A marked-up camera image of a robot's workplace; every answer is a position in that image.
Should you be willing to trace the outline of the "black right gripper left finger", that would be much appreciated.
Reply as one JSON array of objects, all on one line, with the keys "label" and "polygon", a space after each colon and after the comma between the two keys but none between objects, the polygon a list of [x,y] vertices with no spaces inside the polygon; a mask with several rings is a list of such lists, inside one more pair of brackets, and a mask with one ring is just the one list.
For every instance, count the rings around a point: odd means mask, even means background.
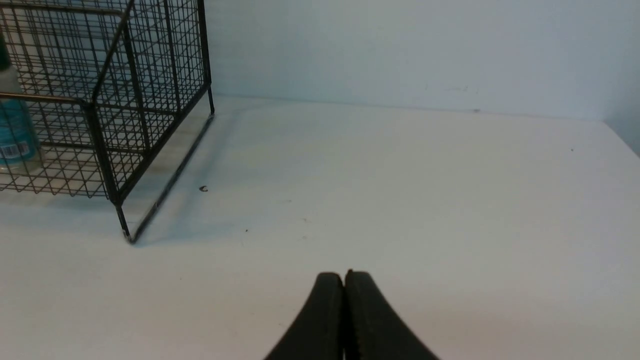
[{"label": "black right gripper left finger", "polygon": [[267,360],[342,360],[343,299],[339,274],[320,272],[297,317]]}]

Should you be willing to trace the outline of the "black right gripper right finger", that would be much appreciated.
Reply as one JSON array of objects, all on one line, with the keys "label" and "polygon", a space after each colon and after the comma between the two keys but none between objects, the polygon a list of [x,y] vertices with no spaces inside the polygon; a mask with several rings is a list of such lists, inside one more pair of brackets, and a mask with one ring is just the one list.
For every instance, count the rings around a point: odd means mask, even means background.
[{"label": "black right gripper right finger", "polygon": [[347,360],[437,360],[387,301],[366,271],[345,276]]}]

